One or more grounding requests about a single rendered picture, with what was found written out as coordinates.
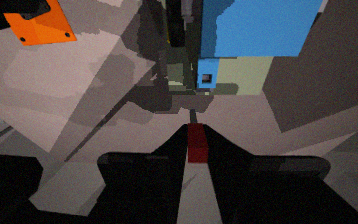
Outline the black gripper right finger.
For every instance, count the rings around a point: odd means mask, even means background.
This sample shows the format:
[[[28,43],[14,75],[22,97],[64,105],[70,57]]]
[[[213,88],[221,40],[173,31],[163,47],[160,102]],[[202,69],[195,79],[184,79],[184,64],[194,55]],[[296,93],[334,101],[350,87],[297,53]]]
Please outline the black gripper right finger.
[[[253,155],[203,124],[209,153],[211,182],[222,224],[238,224],[255,181],[260,177],[318,177],[325,179],[331,165],[319,156]]]

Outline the red-headed metal pin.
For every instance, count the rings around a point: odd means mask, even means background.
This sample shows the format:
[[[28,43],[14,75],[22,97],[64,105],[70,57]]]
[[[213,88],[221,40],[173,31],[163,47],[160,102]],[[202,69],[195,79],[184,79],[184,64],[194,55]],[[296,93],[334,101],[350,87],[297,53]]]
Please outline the red-headed metal pin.
[[[209,147],[202,123],[197,122],[196,111],[190,110],[188,123],[188,163],[207,164]]]

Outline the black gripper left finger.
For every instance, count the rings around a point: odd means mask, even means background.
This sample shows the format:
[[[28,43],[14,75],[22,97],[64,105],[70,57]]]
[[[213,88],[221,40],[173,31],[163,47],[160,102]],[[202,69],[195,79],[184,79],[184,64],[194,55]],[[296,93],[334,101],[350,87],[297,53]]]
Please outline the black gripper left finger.
[[[187,147],[188,124],[183,124],[152,153],[106,152],[97,167],[105,185],[109,181],[161,185],[168,223],[177,224]]]

